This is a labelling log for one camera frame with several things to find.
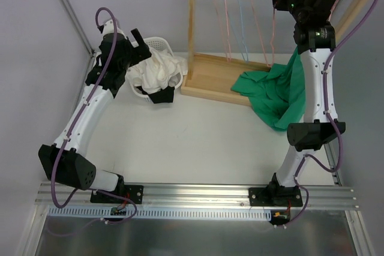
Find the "white cloth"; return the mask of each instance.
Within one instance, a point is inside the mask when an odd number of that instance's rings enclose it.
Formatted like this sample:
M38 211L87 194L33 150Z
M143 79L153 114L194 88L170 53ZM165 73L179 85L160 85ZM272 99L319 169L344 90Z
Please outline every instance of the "white cloth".
M172 56L166 50L159 52L149 48L152 56L128 69L127 79L135 87L141 86L145 92L152 94L168 86L176 86L177 75L187 75L187 60Z

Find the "wooden clothes rack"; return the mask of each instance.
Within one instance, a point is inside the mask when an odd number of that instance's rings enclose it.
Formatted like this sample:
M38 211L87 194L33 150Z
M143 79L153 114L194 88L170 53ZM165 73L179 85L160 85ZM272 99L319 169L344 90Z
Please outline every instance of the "wooden clothes rack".
M336 42L339 42L368 0L353 0L335 26ZM269 71L266 64L244 62L219 56L196 53L194 49L196 0L188 0L188 77L181 86L181 94L250 106L247 97L231 91L232 85L245 71Z

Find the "laundry basket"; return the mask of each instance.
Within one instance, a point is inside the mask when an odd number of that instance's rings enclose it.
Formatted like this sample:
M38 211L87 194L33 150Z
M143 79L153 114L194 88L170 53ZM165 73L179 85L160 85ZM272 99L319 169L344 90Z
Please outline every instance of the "laundry basket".
M161 37L149 37L149 38L144 38L144 42L149 47L152 47L152 48L156 49L159 52L162 52L162 51L166 50L169 54L174 56L172 49L169 47L168 42L164 38L161 38ZM135 42L132 42L132 45L133 45L133 47L137 47L138 43L135 41ZM182 84L182 72L181 71L180 71L179 75L180 75L180 81L175 86L175 89L179 88L181 86L181 84ZM131 85L133 93L135 93L138 97L141 97L141 98L145 99L147 102L152 102L148 95L142 94L141 91L136 89L131 83L130 83L130 85Z

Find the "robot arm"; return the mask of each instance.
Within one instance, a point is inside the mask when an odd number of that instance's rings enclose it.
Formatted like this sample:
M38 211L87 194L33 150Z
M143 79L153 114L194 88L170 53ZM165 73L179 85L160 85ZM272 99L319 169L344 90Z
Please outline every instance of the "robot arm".
M275 9L289 11L296 20L294 39L304 69L306 108L304 122L288 127L290 147L283 165L266 188L253 191L257 193L253 201L254 206L290 203L292 207L300 207L302 197L297 177L304 168L303 159L346 129L346 124L337 120L332 87L333 59L329 58L336 48L335 31L328 22L335 0L272 1Z
M42 145L38 156L50 180L55 174L56 182L67 186L81 190L101 189L125 196L122 176L96 169L95 165L85 158L92 133L101 115L124 84L128 67L151 57L149 48L137 29L131 33L139 45L133 47L118 27L117 21L116 24L116 36L112 20L98 27L103 35L103 41L99 46L101 53L96 56L94 66L87 76L80 103L60 136L51 146ZM116 43L113 55L110 57L114 38Z

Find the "small circuit board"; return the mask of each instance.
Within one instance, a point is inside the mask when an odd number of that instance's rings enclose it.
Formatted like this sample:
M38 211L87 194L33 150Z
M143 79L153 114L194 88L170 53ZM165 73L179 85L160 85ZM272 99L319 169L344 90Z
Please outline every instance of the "small circuit board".
M111 216L125 216L127 214L127 208L121 208L121 209L118 209L117 207L113 207L111 210L110 210L110 215Z

